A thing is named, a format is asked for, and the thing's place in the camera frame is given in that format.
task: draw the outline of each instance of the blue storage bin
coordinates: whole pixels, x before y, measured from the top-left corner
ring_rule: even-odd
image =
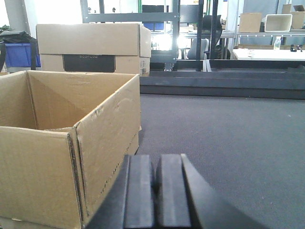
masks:
[[[5,44],[7,67],[30,67],[31,66],[31,44]],[[36,54],[36,67],[41,67],[39,54]]]

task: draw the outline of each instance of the white table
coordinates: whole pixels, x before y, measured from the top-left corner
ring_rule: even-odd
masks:
[[[234,59],[248,61],[305,61],[305,51],[234,49]]]

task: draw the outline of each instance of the ecoflow logo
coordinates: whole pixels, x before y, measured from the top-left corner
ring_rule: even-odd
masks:
[[[80,58],[98,58],[97,55],[80,55]]]

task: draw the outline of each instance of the plastic bottle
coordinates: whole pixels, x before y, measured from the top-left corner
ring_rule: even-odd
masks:
[[[280,48],[281,48],[281,37],[276,37],[273,50],[280,50]]]

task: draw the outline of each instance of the closed cardboard box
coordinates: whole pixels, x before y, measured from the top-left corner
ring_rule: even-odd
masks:
[[[259,32],[261,21],[261,13],[241,13],[239,32]]]
[[[302,29],[304,26],[305,11],[291,12],[292,28]]]
[[[44,71],[149,74],[151,32],[137,23],[39,24]]]
[[[11,219],[82,228],[123,156],[136,152],[139,128],[138,75],[28,71],[0,77],[0,217],[13,225]]]

